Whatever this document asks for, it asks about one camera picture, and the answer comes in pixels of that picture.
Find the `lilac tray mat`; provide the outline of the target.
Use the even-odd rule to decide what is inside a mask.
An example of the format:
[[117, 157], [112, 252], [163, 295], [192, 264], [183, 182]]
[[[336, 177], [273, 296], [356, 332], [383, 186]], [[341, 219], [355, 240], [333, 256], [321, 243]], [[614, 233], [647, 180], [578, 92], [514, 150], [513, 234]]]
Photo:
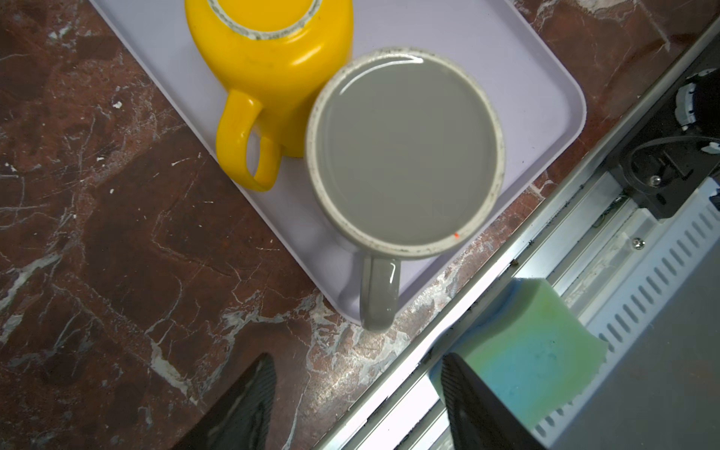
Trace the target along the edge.
[[[194, 45], [180, 1], [97, 1], [95, 9], [208, 152], [227, 95]], [[585, 97], [510, 1], [357, 1], [356, 56], [409, 45], [460, 65], [489, 97], [506, 149], [499, 215], [581, 133]], [[304, 163], [285, 159], [246, 198], [332, 307], [358, 323], [361, 255], [324, 217]]]

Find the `yellow mug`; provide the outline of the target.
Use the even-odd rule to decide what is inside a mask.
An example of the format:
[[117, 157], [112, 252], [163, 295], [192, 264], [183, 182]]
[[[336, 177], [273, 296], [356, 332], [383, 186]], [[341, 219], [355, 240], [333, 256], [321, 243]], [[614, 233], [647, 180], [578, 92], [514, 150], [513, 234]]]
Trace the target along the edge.
[[216, 156], [252, 191], [275, 185], [284, 157], [301, 158], [311, 109], [350, 60], [350, 0], [185, 3], [189, 33], [228, 93]]

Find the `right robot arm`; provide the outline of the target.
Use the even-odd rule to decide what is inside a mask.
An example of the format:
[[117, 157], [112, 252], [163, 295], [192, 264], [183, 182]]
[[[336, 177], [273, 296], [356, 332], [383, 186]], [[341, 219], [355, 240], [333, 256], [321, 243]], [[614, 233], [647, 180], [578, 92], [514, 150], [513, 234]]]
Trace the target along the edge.
[[719, 137], [719, 69], [687, 78], [675, 95], [675, 118], [682, 128]]

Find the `grey mug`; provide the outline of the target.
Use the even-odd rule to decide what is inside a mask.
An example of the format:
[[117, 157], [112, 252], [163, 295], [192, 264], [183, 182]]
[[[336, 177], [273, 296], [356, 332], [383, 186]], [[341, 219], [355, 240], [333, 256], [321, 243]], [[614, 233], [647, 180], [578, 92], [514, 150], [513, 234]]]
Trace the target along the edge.
[[399, 310], [402, 263], [462, 246], [491, 216], [506, 144], [465, 70], [390, 47], [352, 60], [325, 85], [305, 162], [327, 221], [362, 255], [360, 322], [383, 332]]

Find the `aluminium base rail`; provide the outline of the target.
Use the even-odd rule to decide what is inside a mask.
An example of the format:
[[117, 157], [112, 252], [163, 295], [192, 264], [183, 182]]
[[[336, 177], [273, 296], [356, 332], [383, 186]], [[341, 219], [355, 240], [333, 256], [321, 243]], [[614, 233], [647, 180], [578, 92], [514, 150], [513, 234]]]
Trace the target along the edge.
[[611, 152], [703, 54], [719, 51], [719, 26], [656, 82], [322, 437], [322, 449], [425, 449], [451, 444], [432, 380], [445, 352], [500, 307], [513, 279], [546, 279], [564, 305], [609, 345], [590, 386], [532, 434], [552, 446], [626, 352], [719, 240], [719, 174], [668, 219], [636, 204], [607, 167]]

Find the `green sponge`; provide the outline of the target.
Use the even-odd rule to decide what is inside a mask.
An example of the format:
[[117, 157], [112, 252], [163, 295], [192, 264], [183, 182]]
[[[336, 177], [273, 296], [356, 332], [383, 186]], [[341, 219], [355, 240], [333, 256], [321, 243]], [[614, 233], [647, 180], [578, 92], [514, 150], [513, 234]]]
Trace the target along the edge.
[[499, 309], [450, 350], [534, 429], [596, 378], [609, 345], [579, 322], [546, 279], [513, 279]]

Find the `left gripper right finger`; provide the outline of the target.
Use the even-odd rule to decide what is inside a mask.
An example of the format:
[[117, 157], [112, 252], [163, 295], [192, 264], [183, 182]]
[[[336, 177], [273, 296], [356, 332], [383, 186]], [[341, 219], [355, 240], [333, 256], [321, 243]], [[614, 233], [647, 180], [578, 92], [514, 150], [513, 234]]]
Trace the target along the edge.
[[441, 383], [455, 448], [543, 447], [458, 354], [442, 359]]

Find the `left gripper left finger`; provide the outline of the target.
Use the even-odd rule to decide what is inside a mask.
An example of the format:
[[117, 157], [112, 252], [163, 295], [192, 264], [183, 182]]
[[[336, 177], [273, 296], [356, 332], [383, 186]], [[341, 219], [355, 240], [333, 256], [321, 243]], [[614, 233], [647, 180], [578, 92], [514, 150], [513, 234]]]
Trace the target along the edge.
[[174, 448], [264, 449], [276, 386], [274, 359], [264, 352]]

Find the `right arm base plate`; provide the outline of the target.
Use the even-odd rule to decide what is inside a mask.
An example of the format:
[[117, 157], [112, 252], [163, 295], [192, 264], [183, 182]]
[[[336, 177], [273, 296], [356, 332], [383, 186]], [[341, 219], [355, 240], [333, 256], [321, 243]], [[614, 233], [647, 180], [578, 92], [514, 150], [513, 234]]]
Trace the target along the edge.
[[705, 69], [719, 69], [717, 49], [684, 72], [607, 159], [625, 194], [657, 219], [674, 216], [695, 189], [719, 171], [719, 137], [681, 127], [674, 115], [678, 89]]

